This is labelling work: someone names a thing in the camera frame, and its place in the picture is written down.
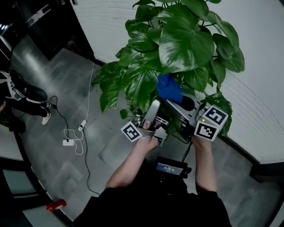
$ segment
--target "black shirt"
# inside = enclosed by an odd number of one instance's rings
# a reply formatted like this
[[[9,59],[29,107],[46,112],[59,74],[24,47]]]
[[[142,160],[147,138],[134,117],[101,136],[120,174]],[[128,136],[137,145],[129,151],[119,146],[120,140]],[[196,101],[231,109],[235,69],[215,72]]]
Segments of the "black shirt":
[[[74,221],[79,226],[155,225],[230,227],[227,211],[216,192],[201,195],[167,195],[139,191],[132,187],[107,188],[91,197],[82,214]]]

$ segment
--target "red object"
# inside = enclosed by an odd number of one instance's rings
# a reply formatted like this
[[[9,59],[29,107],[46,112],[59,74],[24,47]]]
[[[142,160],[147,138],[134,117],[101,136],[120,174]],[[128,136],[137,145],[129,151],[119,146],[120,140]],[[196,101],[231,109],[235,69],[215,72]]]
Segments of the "red object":
[[[46,205],[46,209],[51,211],[51,212],[54,212],[62,207],[65,207],[67,205],[66,201],[65,200],[58,200],[56,202],[53,202],[49,205]]]

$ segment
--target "white cable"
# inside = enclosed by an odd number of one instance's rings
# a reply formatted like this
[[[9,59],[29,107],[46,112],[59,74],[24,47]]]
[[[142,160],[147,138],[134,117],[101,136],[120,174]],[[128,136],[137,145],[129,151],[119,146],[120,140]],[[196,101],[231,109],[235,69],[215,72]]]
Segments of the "white cable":
[[[91,91],[91,83],[92,83],[92,77],[93,77],[93,72],[94,72],[94,66],[95,66],[95,63],[93,64],[92,74],[91,74],[90,83],[89,83],[88,113],[87,113],[87,118],[86,118],[85,121],[87,121],[87,119],[88,119],[88,117],[89,117],[89,110],[90,110],[90,91]],[[75,135],[75,137],[76,137],[77,139],[69,138],[69,137],[66,135],[65,131],[73,131],[73,132],[74,132],[74,135]],[[80,139],[80,138],[76,135],[75,131],[72,130],[72,129],[64,129],[64,135],[65,135],[66,139],[68,139],[68,140],[74,140],[74,143],[75,143],[75,145],[76,145],[75,153],[78,154],[78,155],[82,155],[82,154],[84,153],[84,148],[83,148],[82,139]],[[75,140],[79,140],[80,143],[81,143],[81,146],[82,146],[82,153],[80,153],[80,154],[77,153],[77,144],[76,144]]]
[[[77,139],[69,138],[69,137],[66,135],[65,131],[73,131],[73,132],[74,132],[74,135],[75,135],[75,137],[76,137]],[[65,135],[66,139],[68,139],[68,140],[74,140],[74,143],[75,143],[75,145],[76,145],[75,153],[78,154],[78,155],[82,155],[82,154],[84,153],[84,148],[83,148],[83,143],[82,143],[82,140],[83,140],[83,138],[84,138],[84,133],[83,133],[82,131],[81,131],[81,133],[82,133],[82,139],[80,139],[80,138],[76,135],[76,133],[75,133],[74,130],[72,130],[72,129],[64,129],[64,135]],[[78,152],[77,152],[77,144],[76,144],[75,140],[79,140],[79,141],[80,141],[81,147],[82,147],[82,153],[78,153]]]
[[[88,97],[88,113],[87,113],[87,118],[85,121],[87,121],[88,117],[89,117],[89,110],[90,110],[90,90],[91,90],[91,83],[92,83],[92,77],[93,77],[93,72],[94,72],[94,66],[95,66],[95,63],[93,64],[93,68],[92,68],[92,75],[91,75],[91,78],[90,78],[90,84],[89,84],[89,97]]]

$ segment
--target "white wall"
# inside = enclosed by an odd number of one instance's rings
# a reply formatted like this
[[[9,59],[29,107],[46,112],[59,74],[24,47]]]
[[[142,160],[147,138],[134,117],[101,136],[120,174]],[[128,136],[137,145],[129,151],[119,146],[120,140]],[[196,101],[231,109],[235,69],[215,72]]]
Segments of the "white wall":
[[[23,161],[15,135],[0,125],[0,157]]]
[[[117,60],[136,1],[78,0],[73,6],[97,59]],[[279,0],[222,0],[209,8],[235,27],[246,62],[245,72],[227,73],[221,89],[233,105],[229,137],[261,163],[284,161],[284,7]]]

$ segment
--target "blue glove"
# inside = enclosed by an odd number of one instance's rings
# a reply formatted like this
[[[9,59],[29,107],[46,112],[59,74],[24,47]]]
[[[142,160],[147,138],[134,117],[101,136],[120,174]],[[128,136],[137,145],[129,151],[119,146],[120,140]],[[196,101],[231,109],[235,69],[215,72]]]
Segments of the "blue glove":
[[[181,92],[185,92],[178,83],[170,76],[170,73],[158,77],[157,90],[162,99],[171,99],[181,104]]]

